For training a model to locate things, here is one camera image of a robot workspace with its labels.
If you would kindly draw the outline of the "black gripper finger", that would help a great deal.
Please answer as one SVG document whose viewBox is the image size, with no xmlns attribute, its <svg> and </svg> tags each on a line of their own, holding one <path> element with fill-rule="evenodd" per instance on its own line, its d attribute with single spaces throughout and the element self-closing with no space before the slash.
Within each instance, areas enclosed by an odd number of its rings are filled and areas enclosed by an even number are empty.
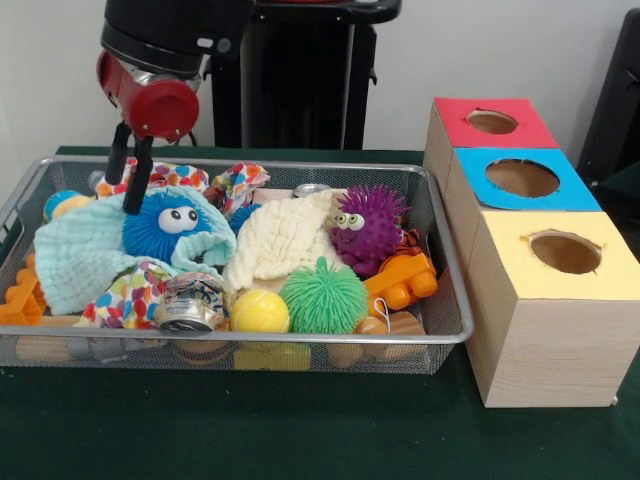
<svg viewBox="0 0 640 480">
<path fill-rule="evenodd" d="M 132 130 L 125 121 L 121 121 L 116 126 L 105 172 L 105 181 L 109 185 L 117 185 L 122 180 L 128 157 L 128 141 L 131 134 Z"/>
<path fill-rule="evenodd" d="M 138 215 L 141 210 L 153 169 L 152 145 L 153 138 L 150 136 L 136 140 L 134 148 L 135 170 L 130 174 L 123 200 L 123 210 L 128 215 Z"/>
</svg>

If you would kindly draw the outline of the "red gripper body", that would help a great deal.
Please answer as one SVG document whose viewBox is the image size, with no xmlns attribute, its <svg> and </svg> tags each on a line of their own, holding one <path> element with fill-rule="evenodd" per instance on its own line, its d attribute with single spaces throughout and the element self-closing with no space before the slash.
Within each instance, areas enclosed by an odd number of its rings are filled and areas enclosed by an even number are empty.
<svg viewBox="0 0 640 480">
<path fill-rule="evenodd" d="M 184 80 L 146 72 L 106 50 L 98 57 L 96 73 L 105 96 L 139 138 L 178 141 L 198 120 L 199 76 Z"/>
</svg>

